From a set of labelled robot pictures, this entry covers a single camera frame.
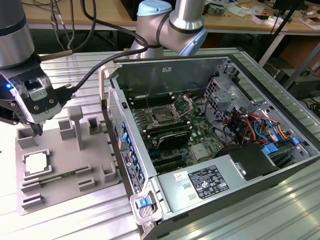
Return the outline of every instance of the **expansion slot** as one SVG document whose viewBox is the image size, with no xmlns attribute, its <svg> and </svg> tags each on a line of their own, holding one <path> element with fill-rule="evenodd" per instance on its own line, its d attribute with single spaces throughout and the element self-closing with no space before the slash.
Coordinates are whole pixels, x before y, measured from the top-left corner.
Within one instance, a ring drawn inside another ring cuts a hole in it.
<svg viewBox="0 0 320 240">
<path fill-rule="evenodd" d="M 155 166 L 154 168 L 158 173 L 161 174 L 163 172 L 174 171 L 177 168 L 184 168 L 185 166 L 186 166 L 186 162 L 184 160 L 176 160 L 168 164 Z"/>
<path fill-rule="evenodd" d="M 177 155 L 177 156 L 173 156 L 173 157 L 169 157 L 169 158 L 165 158 L 165 159 L 162 159 L 162 160 L 158 160 L 158 161 L 154 161 L 153 162 L 153 166 L 160 166 L 160 165 L 165 165 L 167 163 L 171 163 L 173 161 L 176 161 L 176 160 L 180 160 L 182 159 L 182 156 L 181 154 Z"/>
</svg>

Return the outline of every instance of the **table leg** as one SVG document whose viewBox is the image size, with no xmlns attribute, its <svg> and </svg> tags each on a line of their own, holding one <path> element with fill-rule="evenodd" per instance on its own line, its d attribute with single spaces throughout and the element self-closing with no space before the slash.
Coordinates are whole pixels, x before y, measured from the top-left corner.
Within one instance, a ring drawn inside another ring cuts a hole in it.
<svg viewBox="0 0 320 240">
<path fill-rule="evenodd" d="M 270 45 L 268 50 L 265 52 L 261 60 L 259 61 L 259 65 L 263 67 L 268 59 L 271 57 L 271 55 L 274 53 L 278 45 L 281 43 L 282 39 L 285 37 L 285 34 L 280 33 L 276 38 L 274 39 L 273 43 Z"/>
</svg>

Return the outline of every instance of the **cable connector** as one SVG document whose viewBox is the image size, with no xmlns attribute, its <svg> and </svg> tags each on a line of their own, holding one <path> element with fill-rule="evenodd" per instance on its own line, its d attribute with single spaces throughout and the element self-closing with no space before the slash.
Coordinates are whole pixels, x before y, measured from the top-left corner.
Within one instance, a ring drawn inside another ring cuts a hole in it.
<svg viewBox="0 0 320 240">
<path fill-rule="evenodd" d="M 61 107 L 66 105 L 66 103 L 69 100 L 71 100 L 75 97 L 75 95 L 74 95 L 74 93 L 76 92 L 75 88 L 70 87 L 70 86 L 71 86 L 71 84 L 67 84 L 65 86 L 61 86 L 61 87 L 54 90 L 55 94 L 57 95 L 57 98 L 59 100 Z"/>
<path fill-rule="evenodd" d="M 51 16 L 51 26 L 54 30 L 59 30 L 58 21 L 55 15 Z"/>
</svg>

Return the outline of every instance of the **warning label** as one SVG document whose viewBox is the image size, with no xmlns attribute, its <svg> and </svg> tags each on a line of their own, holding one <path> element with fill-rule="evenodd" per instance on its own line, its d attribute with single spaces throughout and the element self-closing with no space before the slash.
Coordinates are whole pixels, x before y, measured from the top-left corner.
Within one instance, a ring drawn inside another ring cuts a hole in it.
<svg viewBox="0 0 320 240">
<path fill-rule="evenodd" d="M 191 172 L 188 176 L 201 199 L 206 199 L 229 189 L 216 165 Z"/>
</svg>

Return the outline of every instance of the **wire bundle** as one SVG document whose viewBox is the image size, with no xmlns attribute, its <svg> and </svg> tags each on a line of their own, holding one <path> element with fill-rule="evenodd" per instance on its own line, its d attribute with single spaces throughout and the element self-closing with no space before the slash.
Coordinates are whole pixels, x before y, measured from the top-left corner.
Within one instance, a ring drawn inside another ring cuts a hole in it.
<svg viewBox="0 0 320 240">
<path fill-rule="evenodd" d="M 235 124 L 235 127 L 233 128 L 238 129 L 238 133 L 236 133 L 236 135 L 239 135 L 242 140 L 239 141 L 239 144 L 248 142 L 256 144 L 269 143 L 270 140 L 263 134 L 263 130 L 265 130 L 267 126 L 272 129 L 272 132 L 278 141 L 287 139 L 279 123 L 267 116 L 260 116 L 253 113 L 233 113 L 228 120 L 223 123 L 223 125 L 225 127 L 231 127 L 232 124 Z"/>
</svg>

